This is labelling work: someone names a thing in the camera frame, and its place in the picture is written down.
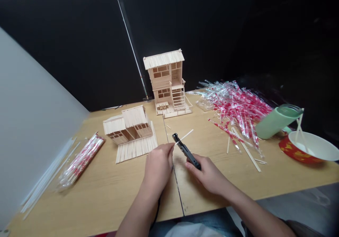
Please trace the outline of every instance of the wrist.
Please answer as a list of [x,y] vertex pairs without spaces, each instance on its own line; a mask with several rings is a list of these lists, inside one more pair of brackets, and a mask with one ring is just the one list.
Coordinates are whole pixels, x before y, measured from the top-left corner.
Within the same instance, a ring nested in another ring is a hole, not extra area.
[[155,204],[158,201],[160,195],[161,192],[159,193],[157,189],[152,188],[146,183],[142,182],[138,196],[142,197],[144,202]]

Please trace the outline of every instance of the plastic chopstick wrapper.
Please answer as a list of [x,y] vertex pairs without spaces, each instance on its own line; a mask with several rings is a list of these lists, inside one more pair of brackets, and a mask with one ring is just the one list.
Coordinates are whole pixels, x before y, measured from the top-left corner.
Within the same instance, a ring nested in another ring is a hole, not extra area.
[[234,145],[236,145],[235,140],[239,139],[228,129],[227,125],[230,123],[238,126],[244,137],[239,141],[247,144],[250,142],[263,157],[254,123],[260,122],[273,109],[250,90],[240,88],[236,81],[211,83],[205,80],[199,84],[204,87],[198,87],[200,90],[188,93],[201,95],[202,98],[196,104],[204,111],[214,110],[220,124],[210,121],[228,133]]
[[85,147],[77,154],[73,161],[65,168],[59,177],[58,191],[63,191],[74,184],[85,170],[86,166],[97,154],[105,139],[97,133],[88,141]]

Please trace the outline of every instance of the green cup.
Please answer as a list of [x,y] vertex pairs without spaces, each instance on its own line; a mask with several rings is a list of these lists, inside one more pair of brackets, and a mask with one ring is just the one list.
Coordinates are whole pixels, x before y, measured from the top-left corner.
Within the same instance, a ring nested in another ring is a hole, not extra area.
[[298,119],[302,113],[303,110],[300,107],[289,104],[275,108],[255,126],[258,137],[261,139],[271,138],[281,129]]

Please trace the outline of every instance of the wrapped chopstick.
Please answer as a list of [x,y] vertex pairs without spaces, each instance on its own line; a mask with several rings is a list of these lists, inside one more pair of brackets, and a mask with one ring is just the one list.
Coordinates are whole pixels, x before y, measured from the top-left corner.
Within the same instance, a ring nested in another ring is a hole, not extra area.
[[105,139],[98,136],[97,133],[93,135],[85,147],[60,175],[57,187],[58,191],[63,191],[75,183],[104,142]]

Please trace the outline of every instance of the bowl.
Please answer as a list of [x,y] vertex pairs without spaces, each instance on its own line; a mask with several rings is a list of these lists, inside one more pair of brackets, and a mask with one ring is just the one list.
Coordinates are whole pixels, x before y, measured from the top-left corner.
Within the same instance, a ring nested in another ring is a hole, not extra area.
[[295,142],[296,131],[289,133],[280,143],[280,149],[289,157],[305,164],[339,160],[339,149],[325,139],[311,133],[303,132],[308,152],[306,152],[301,134]]

